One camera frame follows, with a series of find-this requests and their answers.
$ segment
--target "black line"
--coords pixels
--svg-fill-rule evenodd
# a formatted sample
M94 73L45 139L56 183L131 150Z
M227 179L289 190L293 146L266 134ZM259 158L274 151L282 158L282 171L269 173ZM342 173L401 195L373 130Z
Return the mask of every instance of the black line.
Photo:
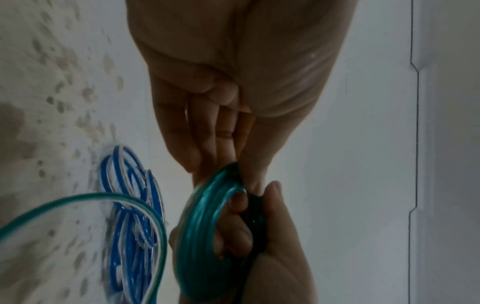
M416 130L415 130L415 207L408 213L408 304L411 304L412 293L410 289L411 265L411 240L412 240L412 214L419 206L419 109L420 109L420 72L414 64L414 0L411 0L411 29L410 29L410 65L416 72Z

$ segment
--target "loose green wire strand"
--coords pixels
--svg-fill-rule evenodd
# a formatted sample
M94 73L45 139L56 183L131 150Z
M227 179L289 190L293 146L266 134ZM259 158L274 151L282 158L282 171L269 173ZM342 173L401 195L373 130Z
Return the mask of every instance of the loose green wire strand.
M237 163L229 164L195 189L183 211L174 268L182 292L194 302L216 299L235 286L239 289L234 302L239 302L253 260L265 249L263 200L249 195L246 224L253 235L252 251L246 258L228 256L224 259L217 258L213 252L220 211L232 195L244 190Z
M156 257L156 267L155 271L152 273L152 280L150 286L148 287L148 290L142 301L142 304L155 304L157 299L157 291L160 286L160 281L162 280L162 275L165 269L165 261L167 259L167 233L165 231L164 225L162 224L162 219L160 218L160 215L156 213L153 209L151 209L149 206L145 205L145 203L134 197L125 196L123 194L117 193L89 193L70 196L52 201L20 215L6 226L0 228L0 243L6 238L12 237L15 231L17 231L23 225L27 224L29 221L34 220L44 214L47 214L54 209L74 203L86 203L101 200L111 201L112 204L113 202L118 202L124 205L133 206L134 208L140 210L143 214L148 216L154 228L156 228L157 237L159 237L160 250L158 251L158 255Z

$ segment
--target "coiled green wire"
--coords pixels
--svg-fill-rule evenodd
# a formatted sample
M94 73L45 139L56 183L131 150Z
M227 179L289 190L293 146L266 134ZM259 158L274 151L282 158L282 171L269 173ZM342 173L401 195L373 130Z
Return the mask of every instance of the coiled green wire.
M265 249L266 222L262 198L248 196L246 224L253 235L253 249L246 258L219 259L213 251L213 237L222 207L237 192L244 191L237 163L220 170L197 187L179 223L174 268L182 292L194 302L218 298L239 286L234 302L239 302L249 269Z

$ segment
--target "green cable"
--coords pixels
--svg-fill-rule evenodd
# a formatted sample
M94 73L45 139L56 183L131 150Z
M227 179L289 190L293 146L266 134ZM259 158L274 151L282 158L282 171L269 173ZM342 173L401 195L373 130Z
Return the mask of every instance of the green cable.
M239 289L234 302L239 302L250 267L265 250L263 200L249 195L246 224L253 235L252 251L246 258L219 259L214 254L213 237L220 211L232 195L244 190L237 163L229 164L194 190L183 211L174 268L182 292L194 302L214 300L236 286Z

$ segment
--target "human hand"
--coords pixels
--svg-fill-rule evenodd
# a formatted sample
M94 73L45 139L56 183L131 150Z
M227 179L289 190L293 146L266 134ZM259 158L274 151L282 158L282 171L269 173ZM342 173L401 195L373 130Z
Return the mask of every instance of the human hand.
M295 225L290 218L279 182L270 183L263 197L266 219L266 249L259 254L245 282L242 303L291 304L317 302L315 283L302 250ZM169 243L175 250L176 231ZM236 289L208 304L230 304ZM180 295L179 304L192 304Z
M194 184L237 160L262 195L316 103L357 0L126 0L157 121Z

